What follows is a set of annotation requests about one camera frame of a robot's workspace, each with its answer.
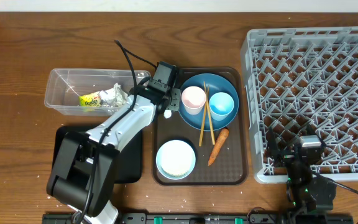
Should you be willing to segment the white tissue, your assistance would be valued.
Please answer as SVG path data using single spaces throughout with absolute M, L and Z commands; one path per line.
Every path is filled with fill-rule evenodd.
M 120 107 L 127 101 L 128 94 L 121 89 L 120 84 L 115 83 L 108 90 L 99 92 L 100 105 L 103 107 Z
M 168 119 L 172 116 L 172 111 L 171 110 L 165 110 L 164 114 L 163 114 L 165 119 Z

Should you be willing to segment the yellow snack wrapper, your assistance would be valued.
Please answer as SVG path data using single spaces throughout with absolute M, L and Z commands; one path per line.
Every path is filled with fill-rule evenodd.
M 87 95 L 79 96 L 81 106 L 85 107 L 99 107 L 101 106 L 101 97 L 99 91 Z

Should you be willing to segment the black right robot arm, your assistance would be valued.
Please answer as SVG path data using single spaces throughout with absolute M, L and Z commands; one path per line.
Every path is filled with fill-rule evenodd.
M 273 165 L 287 170 L 287 198 L 293 204 L 278 223 L 327 223 L 325 212 L 333 209 L 336 185 L 330 179 L 313 174 L 311 166 L 321 159 L 326 144 L 306 127 L 306 134 L 282 149 L 272 128 L 267 132 L 267 155 Z

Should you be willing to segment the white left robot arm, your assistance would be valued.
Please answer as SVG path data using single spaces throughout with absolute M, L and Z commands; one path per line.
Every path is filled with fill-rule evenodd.
M 72 223 L 114 223 L 118 212 L 109 201 L 117 158 L 144 127 L 166 110 L 177 110 L 178 69 L 159 62 L 155 75 L 135 83 L 127 101 L 110 118 L 85 133 L 58 135 L 47 193 L 76 209 Z

